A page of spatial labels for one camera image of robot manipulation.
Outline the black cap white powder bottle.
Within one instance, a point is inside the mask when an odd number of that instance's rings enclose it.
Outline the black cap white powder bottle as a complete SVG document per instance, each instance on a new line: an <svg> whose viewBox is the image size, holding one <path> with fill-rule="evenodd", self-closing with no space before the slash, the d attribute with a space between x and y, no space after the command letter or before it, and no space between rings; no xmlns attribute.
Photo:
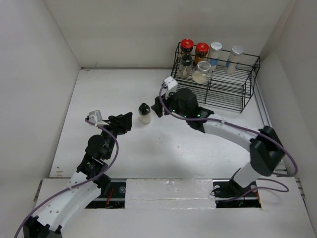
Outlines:
<svg viewBox="0 0 317 238"><path fill-rule="evenodd" d="M139 108L139 121L143 124L149 124L152 120L151 117L151 108L146 103L142 103Z"/></svg>

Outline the black cap beige spice bottle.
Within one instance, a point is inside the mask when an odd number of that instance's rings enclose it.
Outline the black cap beige spice bottle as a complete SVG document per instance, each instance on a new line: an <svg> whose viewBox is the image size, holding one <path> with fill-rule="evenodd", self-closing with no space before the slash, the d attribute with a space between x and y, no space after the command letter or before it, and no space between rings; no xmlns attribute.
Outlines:
<svg viewBox="0 0 317 238"><path fill-rule="evenodd" d="M180 58L179 75L181 77L189 77L192 70L193 59L190 52L186 52Z"/></svg>

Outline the clear glass jar silver rim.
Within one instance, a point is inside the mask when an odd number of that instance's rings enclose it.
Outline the clear glass jar silver rim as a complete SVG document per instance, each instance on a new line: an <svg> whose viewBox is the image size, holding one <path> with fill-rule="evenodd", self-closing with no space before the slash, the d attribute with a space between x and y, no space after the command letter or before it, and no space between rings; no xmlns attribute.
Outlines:
<svg viewBox="0 0 317 238"><path fill-rule="evenodd" d="M200 61L195 66L192 79L195 83L206 84L212 78L211 64L207 61Z"/></svg>

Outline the red lid sauce jar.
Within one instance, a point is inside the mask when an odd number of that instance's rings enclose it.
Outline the red lid sauce jar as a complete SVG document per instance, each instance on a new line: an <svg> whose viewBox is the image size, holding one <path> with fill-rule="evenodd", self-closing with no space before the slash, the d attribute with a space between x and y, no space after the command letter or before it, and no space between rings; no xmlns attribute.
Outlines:
<svg viewBox="0 0 317 238"><path fill-rule="evenodd" d="M186 52L191 53L193 47L194 47L194 42L191 39L186 38L180 42L180 50L184 54Z"/></svg>
<svg viewBox="0 0 317 238"><path fill-rule="evenodd" d="M208 53L209 53L209 45L207 43L204 43L204 42L197 43L195 48L195 57L194 57L193 65L196 66L199 62L204 61Z"/></svg>

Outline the silver lid bead bottle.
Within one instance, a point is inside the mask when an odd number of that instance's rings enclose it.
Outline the silver lid bead bottle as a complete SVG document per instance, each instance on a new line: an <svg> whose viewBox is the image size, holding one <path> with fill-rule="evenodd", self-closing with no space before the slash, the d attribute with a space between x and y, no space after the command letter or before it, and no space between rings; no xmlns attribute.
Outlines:
<svg viewBox="0 0 317 238"><path fill-rule="evenodd" d="M226 74L232 75L235 72L237 65L241 59L241 56L243 55L243 52L244 48L241 46L232 47L226 65L224 67L224 72Z"/></svg>
<svg viewBox="0 0 317 238"><path fill-rule="evenodd" d="M216 68L219 53L222 50L222 44L220 42L212 42L210 45L209 58L211 69L214 70Z"/></svg>

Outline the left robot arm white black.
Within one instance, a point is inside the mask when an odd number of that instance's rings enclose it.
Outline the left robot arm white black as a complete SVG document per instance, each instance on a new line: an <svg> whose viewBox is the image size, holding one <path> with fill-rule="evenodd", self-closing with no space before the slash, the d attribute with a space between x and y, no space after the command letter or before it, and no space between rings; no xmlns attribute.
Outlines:
<svg viewBox="0 0 317 238"><path fill-rule="evenodd" d="M111 178L106 171L114 164L119 145L117 137L132 128L131 112L109 116L107 120L85 118L101 130L87 142L83 160L64 190L38 205L22 222L25 238L60 238L65 226L94 199L110 192Z"/></svg>

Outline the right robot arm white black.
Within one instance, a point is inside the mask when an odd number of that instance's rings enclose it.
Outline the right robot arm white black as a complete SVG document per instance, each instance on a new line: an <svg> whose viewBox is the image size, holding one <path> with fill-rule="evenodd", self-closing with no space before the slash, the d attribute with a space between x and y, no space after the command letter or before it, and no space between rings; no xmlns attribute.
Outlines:
<svg viewBox="0 0 317 238"><path fill-rule="evenodd" d="M270 126L253 129L225 120L216 112L201 107L190 89L159 92L152 109L158 117L171 115L204 136L220 139L224 147L233 146L241 166L225 182L215 185L212 195L225 200L245 196L254 191L255 181L270 177L286 152L275 130Z"/></svg>

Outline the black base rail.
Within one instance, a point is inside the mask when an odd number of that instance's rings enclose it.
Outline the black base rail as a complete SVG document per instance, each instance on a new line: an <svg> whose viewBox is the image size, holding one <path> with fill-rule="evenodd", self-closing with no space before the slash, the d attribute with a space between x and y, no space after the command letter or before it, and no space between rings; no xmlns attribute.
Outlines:
<svg viewBox="0 0 317 238"><path fill-rule="evenodd" d="M224 182L208 178L114 179L109 188L87 207L90 209L209 210L215 208L260 208L257 194L226 202L212 189Z"/></svg>

